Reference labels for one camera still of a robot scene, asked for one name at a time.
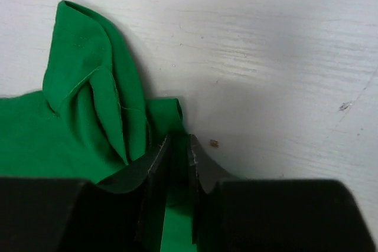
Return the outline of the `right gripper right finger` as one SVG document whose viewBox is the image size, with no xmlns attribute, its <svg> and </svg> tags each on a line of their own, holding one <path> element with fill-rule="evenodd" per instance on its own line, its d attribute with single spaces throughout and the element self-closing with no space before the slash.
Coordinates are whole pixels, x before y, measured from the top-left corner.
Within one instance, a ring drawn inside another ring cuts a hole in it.
<svg viewBox="0 0 378 252">
<path fill-rule="evenodd" d="M 188 177 L 198 251 L 376 251 L 351 191 L 335 179 L 245 179 L 191 135 Z"/>
</svg>

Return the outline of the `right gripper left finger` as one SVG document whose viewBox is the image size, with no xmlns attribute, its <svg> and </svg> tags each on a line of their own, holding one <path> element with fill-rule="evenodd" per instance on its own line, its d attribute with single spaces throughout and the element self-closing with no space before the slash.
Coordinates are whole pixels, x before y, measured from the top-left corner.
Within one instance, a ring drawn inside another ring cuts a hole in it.
<svg viewBox="0 0 378 252">
<path fill-rule="evenodd" d="M 95 184 L 1 178 L 2 251 L 160 251 L 172 139 Z"/>
</svg>

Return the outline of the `green t-shirt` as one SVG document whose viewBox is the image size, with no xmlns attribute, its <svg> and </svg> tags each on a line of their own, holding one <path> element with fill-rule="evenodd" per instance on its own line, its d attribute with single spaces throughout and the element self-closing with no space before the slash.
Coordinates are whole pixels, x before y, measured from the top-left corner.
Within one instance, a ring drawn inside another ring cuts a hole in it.
<svg viewBox="0 0 378 252">
<path fill-rule="evenodd" d="M 162 251 L 196 251 L 187 185 L 188 133 L 176 98 L 146 99 L 122 34 L 84 6 L 57 6 L 43 87 L 1 99 L 1 175 L 93 182 L 172 136 Z"/>
</svg>

